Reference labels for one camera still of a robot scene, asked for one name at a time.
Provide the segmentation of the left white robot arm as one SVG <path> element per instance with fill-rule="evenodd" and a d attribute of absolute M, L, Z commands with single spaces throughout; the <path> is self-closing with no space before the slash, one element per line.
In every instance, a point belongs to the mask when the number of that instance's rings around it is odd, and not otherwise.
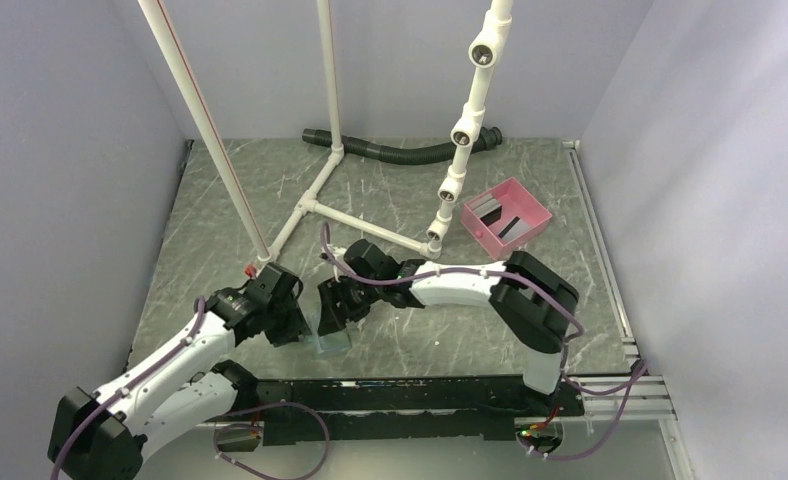
<path fill-rule="evenodd" d="M 309 335 L 303 290 L 297 275 L 268 263 L 237 288 L 198 297 L 193 318 L 116 379 L 65 394 L 47 451 L 51 478 L 132 479 L 149 457 L 199 423 L 249 417 L 262 403 L 259 381 L 226 356 L 258 335 L 274 347 Z"/>

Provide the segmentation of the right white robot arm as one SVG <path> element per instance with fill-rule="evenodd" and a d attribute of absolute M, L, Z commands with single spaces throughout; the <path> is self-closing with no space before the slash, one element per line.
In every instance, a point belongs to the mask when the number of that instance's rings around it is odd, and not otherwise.
<path fill-rule="evenodd" d="M 378 301 L 399 309 L 489 307 L 526 347 L 520 391 L 525 409 L 544 415 L 558 404 L 562 358 L 579 293 L 533 255 L 515 251 L 484 265 L 398 261 L 362 239 L 341 255 L 321 256 L 335 272 L 317 286 L 320 312 L 313 330 L 319 338 L 364 319 Z"/>

